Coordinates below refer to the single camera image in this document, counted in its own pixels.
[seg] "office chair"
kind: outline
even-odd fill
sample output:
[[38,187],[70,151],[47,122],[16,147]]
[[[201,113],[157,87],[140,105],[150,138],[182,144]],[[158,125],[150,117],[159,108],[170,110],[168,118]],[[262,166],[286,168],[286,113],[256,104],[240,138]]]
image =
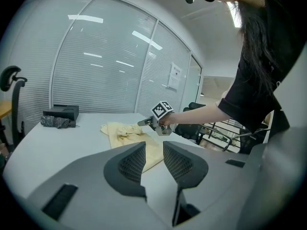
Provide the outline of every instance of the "office chair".
[[200,108],[200,107],[203,107],[203,106],[205,106],[205,105],[199,104],[199,103],[196,103],[196,102],[191,102],[189,104],[189,109],[194,110],[194,109],[197,109],[197,108]]
[[[203,107],[205,105],[191,102],[189,107],[183,109],[184,112]],[[185,139],[198,141],[199,132],[202,129],[201,125],[178,124],[175,128],[175,133]]]
[[12,135],[14,148],[16,148],[21,140],[25,137],[24,122],[21,122],[21,132],[19,132],[17,118],[20,88],[24,87],[28,79],[17,77],[16,75],[20,71],[21,69],[18,66],[9,66],[1,73],[0,76],[0,89],[4,92],[7,92],[10,89],[12,83],[16,81],[12,95]]

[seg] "floor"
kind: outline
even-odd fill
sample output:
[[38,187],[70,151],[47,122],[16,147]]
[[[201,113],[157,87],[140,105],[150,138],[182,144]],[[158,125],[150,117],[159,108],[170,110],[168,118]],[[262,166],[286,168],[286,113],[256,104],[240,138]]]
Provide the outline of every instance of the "floor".
[[202,140],[201,143],[200,143],[200,146],[203,147],[203,148],[206,148],[206,149],[210,149],[210,150],[214,150],[214,151],[222,151],[222,149],[220,149],[219,147],[205,141],[205,140]]

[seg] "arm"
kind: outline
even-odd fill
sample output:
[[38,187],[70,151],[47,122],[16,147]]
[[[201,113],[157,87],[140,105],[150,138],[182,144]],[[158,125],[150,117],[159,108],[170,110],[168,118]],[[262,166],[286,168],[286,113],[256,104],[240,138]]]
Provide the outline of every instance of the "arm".
[[160,123],[165,126],[169,124],[206,124],[221,122],[227,119],[229,119],[229,116],[213,103],[195,110],[170,114],[162,118]]

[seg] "mesh pad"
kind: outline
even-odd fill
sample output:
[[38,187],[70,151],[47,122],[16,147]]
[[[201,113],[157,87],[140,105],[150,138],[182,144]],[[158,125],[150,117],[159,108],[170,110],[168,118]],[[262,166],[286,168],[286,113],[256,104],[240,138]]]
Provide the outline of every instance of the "mesh pad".
[[208,173],[209,167],[203,158],[172,142],[163,142],[163,155],[164,163],[177,182],[179,190],[196,187]]
[[108,184],[120,194],[146,199],[145,188],[141,186],[142,171],[146,163],[146,144],[143,141],[130,146],[132,147],[106,163],[104,176]]
[[141,183],[141,175],[146,163],[145,146],[125,157],[119,162],[118,169],[127,179]]

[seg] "window blinds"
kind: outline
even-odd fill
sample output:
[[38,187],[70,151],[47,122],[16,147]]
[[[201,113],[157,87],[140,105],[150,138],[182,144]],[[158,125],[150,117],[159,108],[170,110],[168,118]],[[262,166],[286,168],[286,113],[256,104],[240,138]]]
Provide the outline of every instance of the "window blinds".
[[29,132],[49,108],[48,91],[52,64],[60,42],[71,20],[90,0],[41,0],[31,12],[15,42],[10,65],[19,66],[18,76],[28,79],[21,88],[19,122],[25,122]]
[[[144,116],[152,115],[150,109],[159,101],[167,101],[175,112],[179,111],[188,73],[189,59],[190,51],[173,33],[159,23],[143,70],[136,108],[137,113]],[[168,88],[172,63],[182,69],[177,90]]]
[[156,19],[117,0],[93,0],[60,49],[53,104],[85,113],[133,113]]

